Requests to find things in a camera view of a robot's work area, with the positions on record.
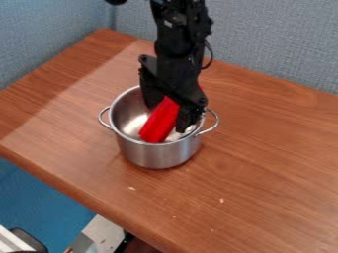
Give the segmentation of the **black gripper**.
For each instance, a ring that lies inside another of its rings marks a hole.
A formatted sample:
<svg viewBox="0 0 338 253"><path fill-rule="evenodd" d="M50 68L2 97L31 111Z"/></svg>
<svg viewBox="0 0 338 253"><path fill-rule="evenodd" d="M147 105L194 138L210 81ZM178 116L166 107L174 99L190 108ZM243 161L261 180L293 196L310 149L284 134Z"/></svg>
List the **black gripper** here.
<svg viewBox="0 0 338 253"><path fill-rule="evenodd" d="M207 105L207 97L198 84L203 69L203 50L195 50L185 57L142 54L141 87L145 103L154 108L165 97L170 97L181 106L175 120L175 130L185 133L194 125Z"/></svg>

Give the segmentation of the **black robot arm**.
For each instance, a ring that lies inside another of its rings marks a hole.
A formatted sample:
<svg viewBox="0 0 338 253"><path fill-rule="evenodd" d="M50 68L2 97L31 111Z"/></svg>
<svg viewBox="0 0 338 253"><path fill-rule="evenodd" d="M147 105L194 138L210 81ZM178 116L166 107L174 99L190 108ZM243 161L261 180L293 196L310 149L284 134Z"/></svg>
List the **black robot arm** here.
<svg viewBox="0 0 338 253"><path fill-rule="evenodd" d="M207 97L198 84L207 37L214 24L205 0L150 0L158 28L155 56L142 54L141 87L146 105L153 108L163 97L179 105L175 130L185 133L207 107Z"/></svg>

